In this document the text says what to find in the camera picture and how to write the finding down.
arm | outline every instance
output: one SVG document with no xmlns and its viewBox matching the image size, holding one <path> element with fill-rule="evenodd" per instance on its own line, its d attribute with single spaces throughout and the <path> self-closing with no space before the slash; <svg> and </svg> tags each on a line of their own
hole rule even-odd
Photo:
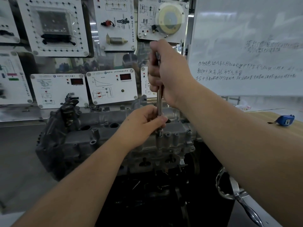
<svg viewBox="0 0 303 227">
<path fill-rule="evenodd" d="M 153 105 L 134 110 L 117 132 L 84 163 L 61 180 L 27 211 L 13 227 L 94 226 L 120 164 L 142 145 L 167 118 L 156 118 Z"/>
<path fill-rule="evenodd" d="M 210 150 L 243 188 L 284 227 L 303 223 L 303 141 L 233 107 L 199 84 L 187 61 L 165 41 L 152 42 L 150 89 L 195 126 Z"/>
</svg>

blue tape measure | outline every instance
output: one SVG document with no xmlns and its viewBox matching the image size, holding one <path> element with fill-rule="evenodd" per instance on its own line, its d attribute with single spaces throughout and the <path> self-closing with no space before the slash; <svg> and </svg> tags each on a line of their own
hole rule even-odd
<svg viewBox="0 0 303 227">
<path fill-rule="evenodd" d="M 292 124 L 293 121 L 294 121 L 294 115 L 285 115 L 277 118 L 275 122 L 267 122 L 267 123 L 268 124 L 278 123 L 281 126 L 289 126 Z"/>
</svg>

left hand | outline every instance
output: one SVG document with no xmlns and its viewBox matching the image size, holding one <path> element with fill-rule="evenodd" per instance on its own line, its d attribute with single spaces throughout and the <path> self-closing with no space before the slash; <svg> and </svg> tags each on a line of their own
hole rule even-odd
<svg viewBox="0 0 303 227">
<path fill-rule="evenodd" d="M 127 151 L 127 154 L 130 150 L 142 145 L 154 130 L 165 127 L 168 118 L 163 115 L 157 117 L 156 114 L 157 108 L 154 105 L 134 110 L 111 139 L 121 144 L 121 148 Z"/>
</svg>

hand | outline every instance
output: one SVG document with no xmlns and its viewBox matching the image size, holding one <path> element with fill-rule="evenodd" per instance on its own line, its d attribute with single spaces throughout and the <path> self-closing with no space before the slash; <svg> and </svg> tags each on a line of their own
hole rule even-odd
<svg viewBox="0 0 303 227">
<path fill-rule="evenodd" d="M 180 101 L 186 100 L 186 93 L 190 91 L 192 84 L 196 83 L 187 60 L 166 40 L 152 41 L 150 47 L 152 49 L 148 67 L 150 90 L 157 92 L 159 86 L 163 84 L 163 98 L 170 106 L 180 109 Z M 160 67 L 156 52 L 161 56 Z"/>
<path fill-rule="evenodd" d="M 142 145 L 159 127 L 165 127 L 168 120 L 165 116 L 157 117 L 157 108 L 153 105 L 134 110 L 121 124 L 111 139 L 122 145 L 126 154 Z"/>
</svg>

right hand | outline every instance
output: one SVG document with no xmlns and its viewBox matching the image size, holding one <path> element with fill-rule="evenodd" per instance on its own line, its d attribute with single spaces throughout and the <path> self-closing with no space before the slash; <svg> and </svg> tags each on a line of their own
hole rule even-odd
<svg viewBox="0 0 303 227">
<path fill-rule="evenodd" d="M 164 39 L 150 42 L 150 47 L 152 49 L 148 67 L 150 90 L 157 92 L 159 86 L 163 84 L 163 98 L 170 106 L 180 109 L 181 101 L 186 97 L 186 92 L 195 83 L 187 60 Z M 156 52 L 161 56 L 160 67 Z"/>
</svg>

